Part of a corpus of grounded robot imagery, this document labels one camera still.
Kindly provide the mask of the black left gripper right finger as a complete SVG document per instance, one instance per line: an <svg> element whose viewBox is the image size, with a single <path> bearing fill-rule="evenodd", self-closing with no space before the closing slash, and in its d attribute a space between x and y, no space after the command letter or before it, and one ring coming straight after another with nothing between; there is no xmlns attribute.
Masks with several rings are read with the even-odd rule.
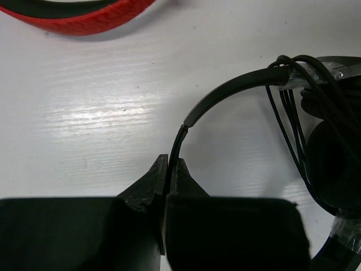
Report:
<svg viewBox="0 0 361 271"><path fill-rule="evenodd" d="M168 203L197 203L209 198L191 176L185 160L179 158L171 174Z"/></svg>

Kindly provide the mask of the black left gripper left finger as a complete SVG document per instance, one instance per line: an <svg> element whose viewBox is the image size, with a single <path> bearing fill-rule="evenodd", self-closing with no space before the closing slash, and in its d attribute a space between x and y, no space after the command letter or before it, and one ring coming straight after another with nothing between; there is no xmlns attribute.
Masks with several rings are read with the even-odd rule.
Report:
<svg viewBox="0 0 361 271"><path fill-rule="evenodd" d="M160 154L140 179L117 195L131 210L149 216L162 256L165 255L164 217L167 170L168 155Z"/></svg>

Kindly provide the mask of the black taped headphones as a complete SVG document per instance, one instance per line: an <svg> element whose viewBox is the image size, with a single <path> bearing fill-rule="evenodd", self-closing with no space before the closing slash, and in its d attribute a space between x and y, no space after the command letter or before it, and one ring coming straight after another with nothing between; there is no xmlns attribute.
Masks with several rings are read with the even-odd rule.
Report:
<svg viewBox="0 0 361 271"><path fill-rule="evenodd" d="M290 122L279 122L311 197L334 217L320 251L296 206L282 199L221 198L168 203L172 171L188 130L241 91L279 89ZM360 266L360 58L281 55L265 69L212 90L185 118L166 173L166 254L173 270L356 270Z"/></svg>

